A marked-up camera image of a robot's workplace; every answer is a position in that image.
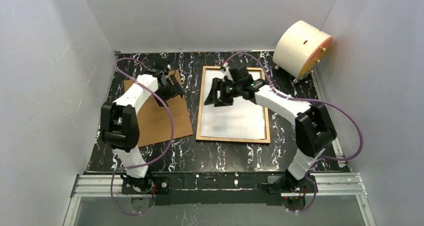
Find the brown backing board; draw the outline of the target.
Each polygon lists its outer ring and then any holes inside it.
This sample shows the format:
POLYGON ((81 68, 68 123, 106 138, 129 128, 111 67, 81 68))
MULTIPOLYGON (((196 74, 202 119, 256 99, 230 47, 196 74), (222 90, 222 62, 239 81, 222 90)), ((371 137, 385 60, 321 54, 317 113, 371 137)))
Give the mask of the brown backing board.
MULTIPOLYGON (((171 120, 167 110, 157 102, 150 93, 148 99, 137 113, 137 119, 133 116, 120 117, 120 123, 126 125, 127 129, 138 123, 139 139, 138 147, 166 142, 171 138, 171 120)), ((185 96, 177 96, 167 101, 174 124, 174 139, 193 135, 189 110, 185 96)))

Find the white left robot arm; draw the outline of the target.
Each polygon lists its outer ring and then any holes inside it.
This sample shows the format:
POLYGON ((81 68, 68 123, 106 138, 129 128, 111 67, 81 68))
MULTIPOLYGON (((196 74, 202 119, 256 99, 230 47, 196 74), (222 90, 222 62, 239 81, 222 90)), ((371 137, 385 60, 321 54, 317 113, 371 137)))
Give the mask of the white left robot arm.
POLYGON ((176 96, 182 97, 184 91, 175 75, 171 75, 172 66, 167 59, 161 58, 153 66, 140 63, 142 70, 137 77, 116 70, 130 79, 133 84, 119 98, 105 102, 100 110, 101 141, 110 146, 121 159, 126 175, 129 178, 141 179, 148 172, 149 162, 145 162, 140 150, 139 124, 137 114, 150 96, 165 108, 171 128, 171 139, 174 138, 175 123, 167 101, 176 96))

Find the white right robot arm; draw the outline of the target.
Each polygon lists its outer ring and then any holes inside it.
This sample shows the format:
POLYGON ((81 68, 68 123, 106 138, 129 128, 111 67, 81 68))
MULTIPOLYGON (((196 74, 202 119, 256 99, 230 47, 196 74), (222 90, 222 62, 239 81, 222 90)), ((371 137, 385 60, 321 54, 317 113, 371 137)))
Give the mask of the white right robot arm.
POLYGON ((241 97, 263 106, 288 120, 295 130, 297 151, 286 170, 286 178, 304 179, 322 153, 331 146, 337 133, 326 106, 292 98, 264 79, 254 79, 246 66, 222 66, 223 77, 213 78, 204 105, 231 106, 241 97))

